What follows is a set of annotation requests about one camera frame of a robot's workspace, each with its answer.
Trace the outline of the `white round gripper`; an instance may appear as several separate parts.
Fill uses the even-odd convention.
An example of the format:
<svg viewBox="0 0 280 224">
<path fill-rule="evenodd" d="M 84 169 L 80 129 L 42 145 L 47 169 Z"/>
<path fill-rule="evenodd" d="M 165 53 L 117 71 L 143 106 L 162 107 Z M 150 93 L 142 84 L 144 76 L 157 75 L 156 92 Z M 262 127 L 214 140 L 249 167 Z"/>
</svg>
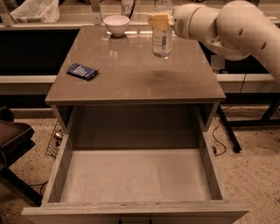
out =
<svg viewBox="0 0 280 224">
<path fill-rule="evenodd" d="M 173 16 L 167 12 L 149 14 L 148 24 L 161 31 L 173 26 L 175 34 L 183 39 L 214 40 L 218 36 L 216 18 L 219 12 L 213 7 L 188 3 L 177 7 Z"/>
</svg>

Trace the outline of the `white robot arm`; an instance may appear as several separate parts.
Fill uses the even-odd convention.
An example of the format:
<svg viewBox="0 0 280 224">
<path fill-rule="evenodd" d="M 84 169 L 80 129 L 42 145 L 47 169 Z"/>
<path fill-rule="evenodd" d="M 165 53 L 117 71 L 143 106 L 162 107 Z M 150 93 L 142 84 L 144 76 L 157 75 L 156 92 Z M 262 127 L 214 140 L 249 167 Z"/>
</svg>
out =
<svg viewBox="0 0 280 224">
<path fill-rule="evenodd" d="M 216 9 L 198 3 L 169 12 L 152 12 L 148 23 L 165 31 L 172 28 L 183 39 L 194 39 L 228 60 L 249 55 L 280 82 L 280 28 L 254 4 L 239 0 Z"/>
</svg>

